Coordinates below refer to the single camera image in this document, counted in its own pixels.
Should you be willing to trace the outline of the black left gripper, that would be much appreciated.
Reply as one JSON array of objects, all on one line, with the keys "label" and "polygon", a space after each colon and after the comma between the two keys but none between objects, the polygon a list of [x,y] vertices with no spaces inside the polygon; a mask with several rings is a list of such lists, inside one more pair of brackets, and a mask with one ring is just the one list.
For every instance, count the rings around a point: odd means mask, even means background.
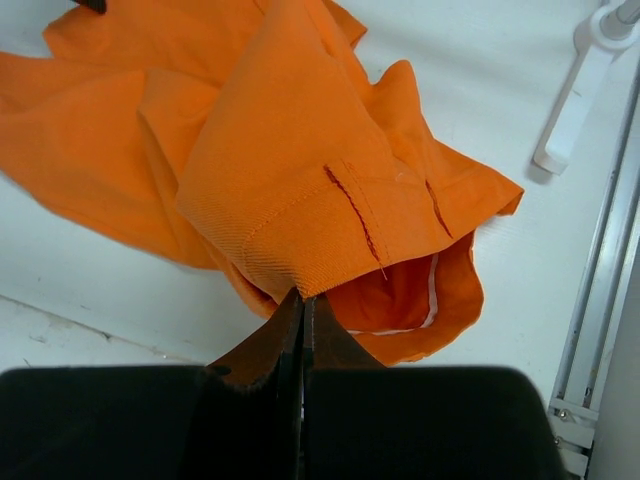
[{"label": "black left gripper", "polygon": [[73,0],[73,2],[77,5],[86,7],[99,15],[104,15],[107,12],[106,0]]}]

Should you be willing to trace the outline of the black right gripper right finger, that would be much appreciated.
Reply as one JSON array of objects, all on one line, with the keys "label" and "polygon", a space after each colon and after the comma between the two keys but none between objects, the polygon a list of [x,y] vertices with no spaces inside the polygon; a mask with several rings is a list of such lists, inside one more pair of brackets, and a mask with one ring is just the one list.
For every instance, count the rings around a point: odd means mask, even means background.
[{"label": "black right gripper right finger", "polygon": [[496,366],[376,361],[329,302],[304,306],[308,479],[565,479],[541,398]]}]

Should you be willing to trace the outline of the orange trousers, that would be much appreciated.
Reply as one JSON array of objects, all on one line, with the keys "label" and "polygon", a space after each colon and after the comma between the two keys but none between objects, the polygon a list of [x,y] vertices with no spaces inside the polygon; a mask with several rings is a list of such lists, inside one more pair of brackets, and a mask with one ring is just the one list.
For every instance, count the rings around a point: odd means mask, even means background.
[{"label": "orange trousers", "polygon": [[255,313],[325,294],[385,365],[479,318],[476,229],[520,186],[437,141],[409,62],[376,82],[331,1],[111,1],[1,56],[1,169],[68,220],[224,273]]}]

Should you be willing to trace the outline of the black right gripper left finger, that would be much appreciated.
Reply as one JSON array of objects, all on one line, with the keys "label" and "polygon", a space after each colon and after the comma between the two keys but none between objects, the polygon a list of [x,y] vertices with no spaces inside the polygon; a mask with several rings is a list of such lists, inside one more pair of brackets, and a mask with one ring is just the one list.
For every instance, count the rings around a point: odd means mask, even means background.
[{"label": "black right gripper left finger", "polygon": [[29,367],[1,377],[5,479],[294,479],[303,301],[214,363]]}]

